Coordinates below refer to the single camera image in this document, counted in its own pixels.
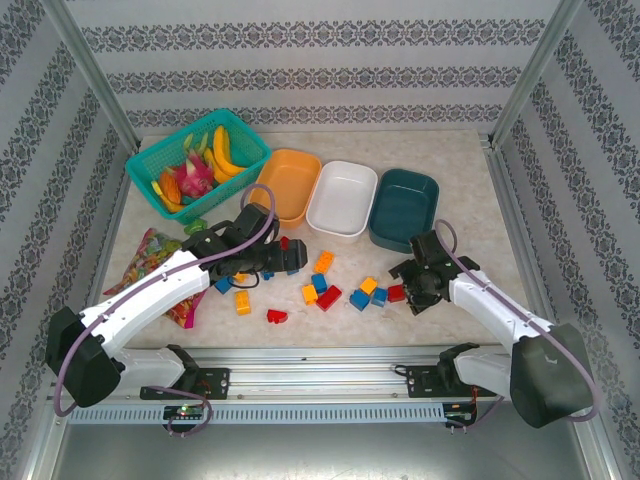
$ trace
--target patterned wallpaper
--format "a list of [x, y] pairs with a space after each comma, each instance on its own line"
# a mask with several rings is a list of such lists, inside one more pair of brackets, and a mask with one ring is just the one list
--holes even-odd
[[0, 478], [14, 473], [49, 380], [48, 318], [79, 309], [128, 157], [40, 3], [0, 7]]
[[640, 16], [587, 1], [502, 153], [556, 318], [585, 337], [624, 478], [640, 478]]
[[68, 5], [139, 135], [219, 107], [261, 131], [489, 133], [557, 1]]

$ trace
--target plastic basket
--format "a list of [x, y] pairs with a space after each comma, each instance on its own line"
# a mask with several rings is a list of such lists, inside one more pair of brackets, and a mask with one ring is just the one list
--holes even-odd
[[[180, 165], [184, 162], [183, 144], [189, 134], [193, 133], [191, 145], [197, 145], [205, 132], [208, 133], [208, 143], [211, 146], [213, 132], [219, 125], [224, 125], [229, 132], [233, 163], [241, 167], [247, 167], [247, 169], [214, 188], [191, 205], [187, 205], [178, 213], [170, 213], [165, 208], [162, 200], [153, 191], [151, 182], [158, 179], [165, 167]], [[136, 184], [153, 208], [165, 218], [177, 220], [183, 225], [188, 225], [196, 218], [204, 215], [235, 193], [255, 182], [270, 156], [271, 150], [269, 147], [246, 123], [229, 110], [221, 109], [211, 112], [188, 127], [149, 147], [144, 152], [131, 157], [127, 162], [126, 169], [133, 183]]]

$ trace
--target metal floor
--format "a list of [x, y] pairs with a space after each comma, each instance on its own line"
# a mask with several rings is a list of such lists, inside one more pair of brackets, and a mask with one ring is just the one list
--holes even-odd
[[187, 439], [159, 426], [70, 425], [59, 480], [470, 480], [589, 478], [568, 422], [541, 430], [505, 405], [482, 427], [219, 425]]

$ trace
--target toy fruit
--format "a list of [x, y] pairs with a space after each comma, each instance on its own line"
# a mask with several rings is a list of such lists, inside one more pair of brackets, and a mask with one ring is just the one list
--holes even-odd
[[216, 161], [213, 158], [213, 150], [206, 148], [202, 154], [202, 158], [204, 158], [204, 163], [207, 164], [207, 167], [213, 170], [213, 166], [216, 164]]
[[173, 178], [173, 175], [171, 175], [170, 172], [171, 171], [165, 170], [160, 174], [160, 178], [158, 178], [158, 185], [160, 185], [162, 193], [164, 193], [170, 202], [179, 205], [182, 203], [182, 193], [180, 193], [178, 182]]
[[222, 184], [224, 182], [228, 182], [233, 177], [230, 176], [230, 175], [227, 175], [226, 173], [224, 173], [222, 171], [222, 169], [220, 168], [220, 166], [217, 163], [214, 162], [214, 165], [213, 165], [213, 178], [215, 179], [216, 182]]
[[156, 192], [156, 195], [158, 195], [160, 197], [160, 200], [162, 200], [162, 202], [164, 203], [164, 206], [167, 207], [169, 213], [178, 213], [184, 208], [182, 205], [177, 205], [167, 197], [165, 197], [162, 189], [160, 188], [160, 185], [158, 185], [158, 182], [154, 180], [153, 182], [151, 182], [151, 186], [153, 187], [153, 191]]
[[184, 139], [184, 143], [182, 144], [182, 148], [184, 148], [184, 153], [189, 151], [189, 147], [191, 147], [191, 142], [193, 142], [193, 133], [187, 135], [187, 138]]
[[211, 186], [213, 172], [202, 163], [193, 149], [189, 151], [185, 162], [173, 171], [173, 177], [178, 182], [183, 195], [189, 197], [200, 198], [213, 188]]
[[229, 177], [244, 172], [244, 167], [236, 167], [231, 163], [231, 145], [227, 129], [220, 125], [213, 135], [213, 157], [220, 169]]
[[198, 155], [202, 155], [204, 153], [204, 149], [207, 148], [207, 140], [209, 140], [209, 134], [205, 133], [202, 136], [202, 140], [200, 140], [200, 145], [198, 145], [198, 148], [196, 149], [196, 153]]

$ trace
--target robotic arm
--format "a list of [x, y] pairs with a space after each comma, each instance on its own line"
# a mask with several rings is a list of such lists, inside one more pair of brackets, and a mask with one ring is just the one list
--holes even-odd
[[454, 364], [453, 368], [439, 364], [445, 385], [477, 385], [511, 399], [520, 416], [536, 428], [592, 405], [582, 374], [538, 331], [548, 332], [591, 375], [582, 337], [574, 327], [555, 326], [525, 310], [495, 287], [473, 260], [460, 257], [469, 270], [465, 272], [445, 251], [435, 230], [413, 237], [410, 243], [415, 258], [390, 273], [402, 279], [413, 314], [443, 299], [452, 302], [480, 321], [511, 357], [474, 352], [478, 347], [474, 344], [456, 347], [453, 354], [441, 355], [441, 363], [453, 358]]
[[[54, 314], [45, 361], [58, 375], [72, 345], [79, 344], [71, 360], [67, 360], [69, 364], [63, 381], [77, 405], [89, 407], [117, 388], [128, 390], [145, 385], [203, 394], [202, 387], [198, 386], [202, 380], [199, 367], [180, 347], [169, 345], [160, 350], [127, 350], [123, 347], [173, 305], [206, 290], [224, 277], [238, 272], [282, 272], [304, 267], [307, 263], [305, 244], [301, 240], [289, 240], [288, 245], [274, 241], [279, 222], [274, 219], [267, 228], [267, 218], [266, 209], [249, 204], [234, 222], [225, 221], [193, 234], [165, 264], [117, 296], [79, 314], [68, 307]], [[197, 264], [200, 259], [237, 249], [263, 228], [266, 230], [258, 241], [247, 248]], [[413, 314], [417, 315], [443, 299], [453, 302], [491, 331], [510, 355], [474, 352], [473, 348], [477, 347], [474, 344], [443, 352], [438, 371], [445, 386], [477, 385], [510, 398], [522, 418], [534, 427], [592, 405], [592, 392], [584, 380], [584, 372], [581, 374], [575, 363], [540, 335], [541, 331], [547, 332], [589, 370], [587, 354], [577, 330], [570, 325], [554, 326], [517, 305], [493, 286], [471, 259], [452, 258], [435, 231], [412, 238], [411, 247], [415, 258], [403, 262], [390, 273], [394, 278], [401, 277]], [[122, 303], [102, 323], [94, 325], [90, 333], [86, 331], [105, 312], [113, 310], [111, 306], [115, 307], [118, 300], [132, 297], [134, 289], [147, 282], [149, 284], [135, 300]], [[79, 342], [82, 335], [86, 338]]]
[[[202, 292], [218, 280], [242, 273], [282, 272], [304, 267], [307, 249], [301, 240], [287, 245], [273, 241], [279, 222], [274, 219], [257, 242], [235, 255], [217, 261], [188, 266], [198, 259], [228, 251], [242, 245], [260, 232], [268, 211], [258, 204], [248, 204], [234, 221], [225, 221], [193, 234], [167, 262], [115, 297], [75, 314], [64, 307], [55, 313], [49, 325], [45, 361], [59, 374], [71, 345], [100, 315], [119, 299], [131, 295], [141, 283], [154, 277], [147, 288], [118, 307], [80, 344], [64, 378], [64, 386], [80, 407], [95, 405], [116, 388], [139, 388], [160, 385], [176, 390], [198, 392], [198, 366], [180, 347], [170, 345], [160, 350], [127, 350], [123, 347], [142, 328], [185, 298]], [[172, 275], [166, 272], [184, 266]]]

